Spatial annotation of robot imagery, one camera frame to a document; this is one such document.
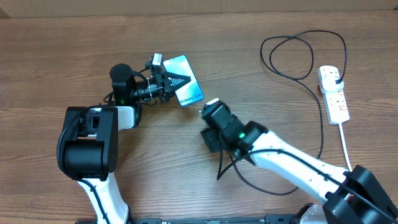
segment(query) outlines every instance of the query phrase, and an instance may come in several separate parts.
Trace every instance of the white power strip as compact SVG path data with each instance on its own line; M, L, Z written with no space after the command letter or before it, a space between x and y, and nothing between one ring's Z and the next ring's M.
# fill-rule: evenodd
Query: white power strip
M349 120L349 113L347 108L346 98L342 88L344 85L336 85L335 80L340 78L338 69L333 66L322 66L318 70L319 82L321 90L326 86L331 86L330 90L323 92L323 102L325 104L326 115L328 117L329 124L338 124L341 136L341 143L343 145L344 156L349 171L353 168L349 162L348 152L346 148L346 142L344 138L342 124Z

